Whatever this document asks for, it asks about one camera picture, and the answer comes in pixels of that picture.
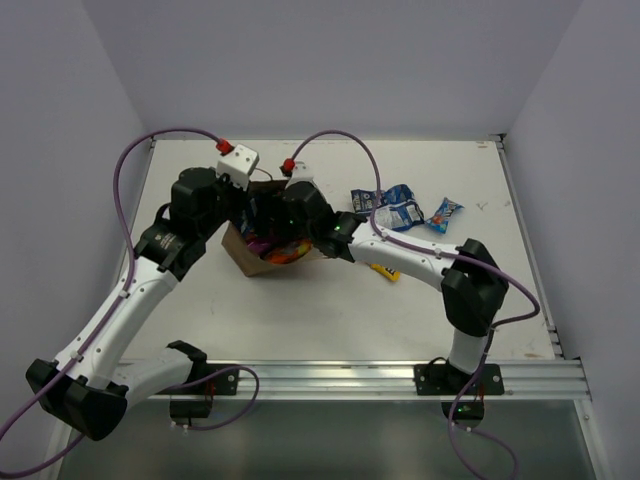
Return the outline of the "purple snack bag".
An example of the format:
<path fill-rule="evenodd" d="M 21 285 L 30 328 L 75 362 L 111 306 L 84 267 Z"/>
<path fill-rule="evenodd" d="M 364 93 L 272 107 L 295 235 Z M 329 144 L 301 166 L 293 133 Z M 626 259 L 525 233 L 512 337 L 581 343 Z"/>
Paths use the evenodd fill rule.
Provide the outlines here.
<path fill-rule="evenodd" d="M 246 240 L 247 248 L 259 257 L 263 257 L 274 248 L 274 240 L 270 236 L 257 237 L 253 236 Z"/>

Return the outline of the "orange snack bag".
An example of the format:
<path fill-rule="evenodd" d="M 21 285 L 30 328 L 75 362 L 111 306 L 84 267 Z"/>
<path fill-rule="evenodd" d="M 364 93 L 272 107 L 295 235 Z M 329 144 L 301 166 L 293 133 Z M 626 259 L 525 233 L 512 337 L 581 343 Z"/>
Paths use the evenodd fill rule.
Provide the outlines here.
<path fill-rule="evenodd" d="M 293 240 L 277 246 L 265 254 L 263 260 L 274 265 L 285 265 L 298 261 L 313 248 L 309 239 Z"/>

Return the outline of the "brown paper bag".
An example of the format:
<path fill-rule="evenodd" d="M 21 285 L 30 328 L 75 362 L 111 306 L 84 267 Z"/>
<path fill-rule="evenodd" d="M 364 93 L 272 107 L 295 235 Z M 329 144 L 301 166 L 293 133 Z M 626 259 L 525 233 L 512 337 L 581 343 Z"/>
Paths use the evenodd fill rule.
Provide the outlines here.
<path fill-rule="evenodd" d="M 256 198 L 257 195 L 260 193 L 266 193 L 266 192 L 284 193 L 284 188 L 286 183 L 287 181 L 285 179 L 275 179 L 275 178 L 270 178 L 264 181 L 253 181 L 249 185 L 248 200 L 250 198 Z M 263 260 L 263 257 L 265 255 L 263 257 L 259 257 L 254 253 L 252 253 L 247 248 L 246 240 L 248 238 L 243 238 L 241 236 L 238 230 L 239 221 L 235 223 L 230 222 L 226 232 L 223 235 L 221 245 L 224 247 L 224 249 L 226 250 L 227 254 L 231 257 L 231 259 L 239 267 L 241 272 L 247 277 L 256 277 L 256 276 L 266 275 L 278 269 L 291 267 L 295 264 L 303 264 L 305 262 L 320 260 L 323 258 L 323 255 L 313 247 L 312 250 L 307 255 L 305 255 L 298 261 L 290 264 L 274 265 L 269 262 L 266 262 Z M 294 240 L 309 239 L 302 233 L 299 227 L 295 225 L 293 226 L 295 228 Z"/>

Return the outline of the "blue white cookie bag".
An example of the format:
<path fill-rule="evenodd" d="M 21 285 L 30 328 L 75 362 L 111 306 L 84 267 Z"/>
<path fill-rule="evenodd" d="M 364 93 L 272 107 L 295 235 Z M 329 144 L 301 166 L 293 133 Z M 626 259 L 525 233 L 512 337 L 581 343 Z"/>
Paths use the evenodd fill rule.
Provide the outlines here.
<path fill-rule="evenodd" d="M 356 214 L 369 217 L 375 200 L 374 191 L 362 189 L 351 191 L 351 202 Z M 404 232 L 414 226 L 423 225 L 424 214 L 409 186 L 398 184 L 380 193 L 375 221 L 380 227 Z"/>

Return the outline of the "yellow M&M pack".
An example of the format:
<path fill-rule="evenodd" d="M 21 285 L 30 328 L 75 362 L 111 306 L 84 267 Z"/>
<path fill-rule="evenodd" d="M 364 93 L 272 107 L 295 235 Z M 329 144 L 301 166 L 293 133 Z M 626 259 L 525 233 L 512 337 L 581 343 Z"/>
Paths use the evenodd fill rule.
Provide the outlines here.
<path fill-rule="evenodd" d="M 401 277 L 401 274 L 398 271 L 379 264 L 370 264 L 369 267 L 390 282 L 397 282 Z"/>

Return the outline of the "small blue M&M pack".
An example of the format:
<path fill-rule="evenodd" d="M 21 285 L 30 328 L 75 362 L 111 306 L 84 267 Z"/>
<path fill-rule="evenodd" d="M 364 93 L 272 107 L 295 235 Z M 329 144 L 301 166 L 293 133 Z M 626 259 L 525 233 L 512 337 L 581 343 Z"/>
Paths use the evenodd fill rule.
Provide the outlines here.
<path fill-rule="evenodd" d="M 464 208 L 463 205 L 444 197 L 434 214 L 425 220 L 426 225 L 439 234 L 445 234 L 448 230 L 451 217 Z"/>

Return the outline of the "blue Doritos bag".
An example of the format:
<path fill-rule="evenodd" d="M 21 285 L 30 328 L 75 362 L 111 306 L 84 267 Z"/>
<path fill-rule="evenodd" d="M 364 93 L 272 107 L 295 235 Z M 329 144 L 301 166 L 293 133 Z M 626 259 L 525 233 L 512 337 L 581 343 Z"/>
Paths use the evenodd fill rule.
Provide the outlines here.
<path fill-rule="evenodd" d="M 256 214 L 258 211 L 255 198 L 250 198 L 240 217 L 238 230 L 243 238 L 249 238 L 255 235 Z"/>

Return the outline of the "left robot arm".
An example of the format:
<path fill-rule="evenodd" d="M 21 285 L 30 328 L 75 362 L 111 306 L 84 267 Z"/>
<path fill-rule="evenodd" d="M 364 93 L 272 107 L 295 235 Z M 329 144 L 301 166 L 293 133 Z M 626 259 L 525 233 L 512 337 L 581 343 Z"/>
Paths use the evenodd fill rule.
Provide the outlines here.
<path fill-rule="evenodd" d="M 26 380 L 44 411 L 99 441 L 148 397 L 205 386 L 207 356 L 184 341 L 126 367 L 120 360 L 149 315 L 205 254 L 211 236 L 240 215 L 248 186 L 248 180 L 213 168 L 180 173 L 170 202 L 158 209 L 135 246 L 120 286 L 54 360 L 36 359 L 27 369 Z"/>

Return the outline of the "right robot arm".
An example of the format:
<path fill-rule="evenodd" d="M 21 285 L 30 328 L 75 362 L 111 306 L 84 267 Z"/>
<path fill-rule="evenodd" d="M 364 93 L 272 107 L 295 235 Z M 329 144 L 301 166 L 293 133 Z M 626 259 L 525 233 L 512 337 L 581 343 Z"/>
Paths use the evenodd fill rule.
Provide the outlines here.
<path fill-rule="evenodd" d="M 329 258 L 378 263 L 420 280 L 442 294 L 446 318 L 454 329 L 451 350 L 441 366 L 427 367 L 425 378 L 444 389 L 468 392 L 481 380 L 481 356 L 490 326 L 502 307 L 508 284 L 493 271 L 485 246 L 468 239 L 461 246 L 409 246 L 392 242 L 361 214 L 335 211 L 315 185 L 301 181 L 257 201 L 254 225 L 260 233 L 283 239 L 308 239 Z"/>

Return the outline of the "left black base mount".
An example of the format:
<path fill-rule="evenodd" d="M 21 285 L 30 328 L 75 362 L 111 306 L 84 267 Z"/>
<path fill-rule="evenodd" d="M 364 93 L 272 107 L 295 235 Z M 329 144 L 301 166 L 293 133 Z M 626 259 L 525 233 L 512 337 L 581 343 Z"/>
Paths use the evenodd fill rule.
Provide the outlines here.
<path fill-rule="evenodd" d="M 204 363 L 191 373 L 187 382 L 193 382 L 223 370 L 222 374 L 197 385 L 184 385 L 166 389 L 164 394 L 178 396 L 169 402 L 169 415 L 176 423 L 192 424 L 194 420 L 206 419 L 212 412 L 213 401 L 218 396 L 234 396 L 237 391 L 239 370 L 230 364 Z"/>

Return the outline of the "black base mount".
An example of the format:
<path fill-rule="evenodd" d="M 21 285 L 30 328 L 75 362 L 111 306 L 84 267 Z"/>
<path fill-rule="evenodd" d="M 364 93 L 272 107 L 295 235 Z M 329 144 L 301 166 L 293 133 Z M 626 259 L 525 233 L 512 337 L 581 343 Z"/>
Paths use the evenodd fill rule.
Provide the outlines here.
<path fill-rule="evenodd" d="M 443 357 L 413 366 L 413 381 L 418 396 L 455 397 L 471 377 L 471 374 L 452 367 Z M 459 400 L 456 406 L 453 406 L 452 401 L 442 401 L 441 407 L 445 416 L 453 413 L 452 418 L 455 422 L 477 426 L 484 419 L 486 397 L 504 394 L 500 367 L 497 364 L 488 364 L 481 369 L 479 376 L 463 393 L 464 396 L 470 396 L 470 400 Z"/>
<path fill-rule="evenodd" d="M 237 391 L 239 370 L 230 364 L 204 363 L 191 373 L 187 382 L 193 382 L 223 370 L 222 374 L 197 385 L 184 385 L 166 389 L 164 394 L 178 396 L 169 402 L 169 415 L 176 423 L 192 424 L 194 420 L 206 419 L 212 412 L 213 401 L 218 396 L 234 396 Z"/>

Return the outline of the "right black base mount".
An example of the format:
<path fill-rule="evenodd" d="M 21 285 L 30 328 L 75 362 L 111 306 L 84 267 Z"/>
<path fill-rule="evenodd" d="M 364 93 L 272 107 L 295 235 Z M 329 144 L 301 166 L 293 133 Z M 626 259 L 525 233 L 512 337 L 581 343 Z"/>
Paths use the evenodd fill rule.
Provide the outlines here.
<path fill-rule="evenodd" d="M 471 377 L 471 374 L 452 367 L 443 357 L 413 366 L 413 381 L 418 396 L 455 397 Z M 481 369 L 479 376 L 463 393 L 464 396 L 470 396 L 470 400 L 459 400 L 456 406 L 453 406 L 452 401 L 442 401 L 441 407 L 445 416 L 453 413 L 452 418 L 455 422 L 477 426 L 484 419 L 486 397 L 504 394 L 500 367 L 497 364 L 488 364 Z"/>

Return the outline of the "aluminium front rail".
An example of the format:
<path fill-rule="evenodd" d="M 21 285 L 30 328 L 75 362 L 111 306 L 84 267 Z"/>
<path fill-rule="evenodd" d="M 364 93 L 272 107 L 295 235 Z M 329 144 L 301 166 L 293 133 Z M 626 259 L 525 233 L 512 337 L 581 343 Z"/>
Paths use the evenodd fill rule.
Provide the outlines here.
<path fill-rule="evenodd" d="M 215 390 L 216 401 L 451 401 L 452 395 L 420 396 L 408 361 L 256 361 L 259 377 L 242 371 L 232 395 Z M 587 400 L 590 388 L 578 360 L 500 361 L 505 393 L 498 400 Z"/>

